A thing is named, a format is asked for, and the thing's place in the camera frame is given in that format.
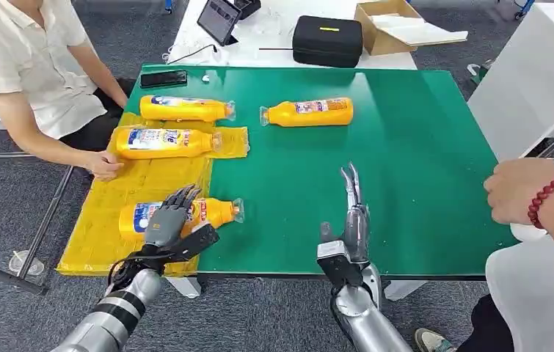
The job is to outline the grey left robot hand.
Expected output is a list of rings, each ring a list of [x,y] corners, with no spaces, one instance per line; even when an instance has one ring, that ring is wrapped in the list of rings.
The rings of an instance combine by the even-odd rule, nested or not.
[[[145,244],[156,247],[173,245],[180,237],[192,203],[200,192],[201,187],[190,184],[167,196],[148,222]]]

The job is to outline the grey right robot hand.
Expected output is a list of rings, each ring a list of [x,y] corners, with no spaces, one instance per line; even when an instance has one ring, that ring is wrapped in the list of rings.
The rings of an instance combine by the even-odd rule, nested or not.
[[[369,210],[364,203],[360,188],[360,177],[356,167],[350,161],[348,167],[340,168],[345,182],[346,219],[340,237],[333,234],[328,221],[320,224],[320,244],[317,246],[316,259],[343,255],[350,263],[367,265],[369,260]]]

